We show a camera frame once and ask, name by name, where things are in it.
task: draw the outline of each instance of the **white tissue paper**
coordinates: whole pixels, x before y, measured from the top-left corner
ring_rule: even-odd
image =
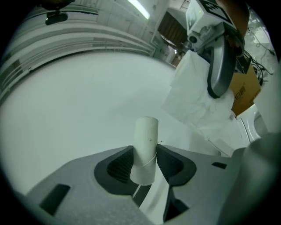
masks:
[[[162,109],[205,139],[215,141],[234,118],[231,111],[234,95],[228,90],[213,99],[207,91],[208,72],[209,63],[188,51],[176,69]]]

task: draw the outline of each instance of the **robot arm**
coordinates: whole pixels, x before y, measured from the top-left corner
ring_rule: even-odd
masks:
[[[234,72],[248,71],[250,60],[243,56],[244,38],[225,10],[208,1],[191,0],[186,20],[188,41],[210,63],[208,93],[219,98],[229,88]]]

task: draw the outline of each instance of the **ceiling light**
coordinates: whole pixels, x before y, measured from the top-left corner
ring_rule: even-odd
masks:
[[[144,17],[146,19],[149,19],[150,14],[146,11],[146,9],[139,3],[138,0],[128,0],[134,7],[137,8],[138,11],[141,12],[142,15],[144,15]]]

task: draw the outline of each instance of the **white table surface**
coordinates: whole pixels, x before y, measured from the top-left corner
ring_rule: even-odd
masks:
[[[140,116],[159,120],[161,144],[215,147],[160,109],[174,68],[124,53],[72,56],[38,70],[0,108],[0,149],[13,187],[27,193],[66,162],[133,144]]]

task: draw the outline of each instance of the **cardboard box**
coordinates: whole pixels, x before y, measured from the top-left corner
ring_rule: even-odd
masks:
[[[250,65],[247,74],[235,73],[230,89],[234,94],[232,111],[238,116],[254,104],[255,97],[261,91],[254,68]]]

